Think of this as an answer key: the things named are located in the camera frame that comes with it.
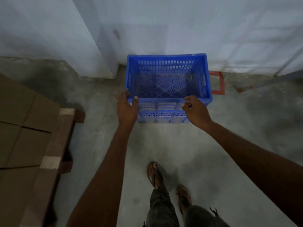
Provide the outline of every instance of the dark trousers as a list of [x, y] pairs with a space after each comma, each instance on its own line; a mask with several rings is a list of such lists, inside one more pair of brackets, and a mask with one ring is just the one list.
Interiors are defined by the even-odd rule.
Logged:
[[[184, 216], [185, 227], [229, 227], [218, 215], [213, 216], [200, 206], [190, 206]], [[176, 210], [164, 186], [154, 189], [146, 219], [147, 227], [179, 227]]]

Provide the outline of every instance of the sandal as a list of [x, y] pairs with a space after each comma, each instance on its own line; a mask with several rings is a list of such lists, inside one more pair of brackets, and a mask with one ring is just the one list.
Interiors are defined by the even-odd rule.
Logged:
[[[156, 163], [155, 161], [151, 161], [151, 162], [147, 165], [147, 168], [146, 168], [146, 175], [147, 175], [147, 178], [149, 179], [149, 181], [151, 182], [152, 186], [156, 189], [156, 186], [155, 186], [156, 173], [158, 173], [158, 175], [161, 177], [161, 179], [162, 179], [162, 184], [163, 184], [163, 177], [162, 177], [162, 175], [161, 175], [160, 170], [154, 168], [154, 164], [155, 164], [155, 163]], [[150, 180], [150, 178], [149, 178], [149, 167], [150, 167], [151, 165], [152, 165], [152, 167], [154, 168], [154, 171], [153, 171], [153, 173], [152, 173], [151, 180]]]
[[179, 185], [177, 187], [177, 192], [179, 193], [178, 206], [180, 208], [181, 214], [183, 214], [182, 209], [181, 209], [181, 203], [187, 202], [191, 206], [191, 197], [190, 197], [189, 193], [187, 192], [187, 189], [182, 185]]

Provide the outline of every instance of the concrete floor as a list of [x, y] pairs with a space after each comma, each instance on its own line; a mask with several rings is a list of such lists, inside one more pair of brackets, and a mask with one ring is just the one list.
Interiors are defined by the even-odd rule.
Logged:
[[[100, 166], [118, 125], [116, 97], [124, 88], [125, 68], [116, 80], [79, 78], [65, 63], [1, 58], [0, 73], [23, 82], [62, 107], [84, 110], [70, 150], [72, 172], [62, 175], [54, 207], [63, 227]], [[208, 106], [215, 122], [234, 133], [303, 165], [303, 82], [288, 81], [244, 93], [245, 86], [270, 77], [225, 75], [225, 96], [214, 95]], [[126, 155], [117, 226], [142, 226], [153, 187], [146, 165], [155, 160], [173, 204], [177, 184], [187, 186], [196, 205], [216, 207], [230, 226], [295, 226], [237, 167], [209, 135], [192, 124], [135, 124]], [[180, 226], [180, 211], [176, 209]]]

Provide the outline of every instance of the person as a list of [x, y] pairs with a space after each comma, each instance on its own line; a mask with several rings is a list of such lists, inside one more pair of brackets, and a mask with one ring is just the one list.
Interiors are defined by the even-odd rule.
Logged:
[[[68, 227], [116, 226], [121, 198], [125, 156], [129, 135], [137, 120], [138, 97], [132, 105], [126, 89], [117, 103], [119, 125], [104, 160], [82, 194], [68, 220]], [[303, 226], [303, 167], [258, 147], [215, 123], [195, 96], [184, 98], [183, 110], [189, 121], [214, 138], [241, 170], [294, 223]], [[155, 162], [147, 166], [147, 177], [154, 190], [150, 198], [147, 226], [179, 226], [163, 177]], [[176, 189], [185, 226], [228, 226], [215, 212], [192, 205], [186, 187]]]

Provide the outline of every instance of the blue plastic crate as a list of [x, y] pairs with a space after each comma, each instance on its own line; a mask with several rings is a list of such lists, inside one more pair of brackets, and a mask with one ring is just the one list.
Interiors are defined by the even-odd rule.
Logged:
[[128, 55], [125, 88], [138, 96], [138, 122], [189, 122], [181, 105], [195, 95], [212, 101], [205, 53], [188, 55]]

